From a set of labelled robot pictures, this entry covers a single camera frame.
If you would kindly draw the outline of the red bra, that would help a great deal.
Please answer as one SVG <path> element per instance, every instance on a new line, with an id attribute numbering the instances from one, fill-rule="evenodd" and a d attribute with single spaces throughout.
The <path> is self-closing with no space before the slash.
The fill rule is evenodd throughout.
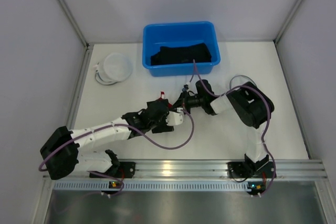
<path id="1" fill-rule="evenodd" d="M 168 98 L 165 95 L 164 91 L 160 92 L 160 96 L 157 99 L 157 101 L 159 102 L 159 105 L 161 108 L 166 108 L 169 111 L 173 111 L 173 105 L 169 102 Z"/>

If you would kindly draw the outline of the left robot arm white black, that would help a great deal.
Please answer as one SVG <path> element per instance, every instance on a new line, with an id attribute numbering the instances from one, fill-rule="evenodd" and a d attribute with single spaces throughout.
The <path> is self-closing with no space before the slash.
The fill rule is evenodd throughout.
<path id="1" fill-rule="evenodd" d="M 145 109 L 94 127 L 70 130 L 57 128 L 40 149 L 41 172 L 59 180 L 74 172 L 114 174 L 120 164 L 111 150 L 115 141 L 125 141 L 147 132 L 162 133 L 174 130 L 184 121 L 183 114 L 172 108 L 166 99 L 147 103 Z"/>

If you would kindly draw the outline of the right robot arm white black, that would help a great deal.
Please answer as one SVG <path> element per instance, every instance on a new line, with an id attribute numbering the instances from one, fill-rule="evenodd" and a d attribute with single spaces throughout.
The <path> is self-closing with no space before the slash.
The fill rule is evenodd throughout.
<path id="1" fill-rule="evenodd" d="M 244 160 L 228 163 L 230 178 L 239 182 L 252 177 L 275 178 L 275 159 L 265 141 L 275 109 L 273 102 L 251 81 L 222 95 L 216 95 L 205 79 L 197 81 L 195 86 L 197 93 L 192 95 L 185 86 L 172 108 L 183 108 L 190 112 L 192 108 L 201 107 L 209 115 L 233 109 L 242 123 L 253 129 L 253 133 L 247 137 Z"/>

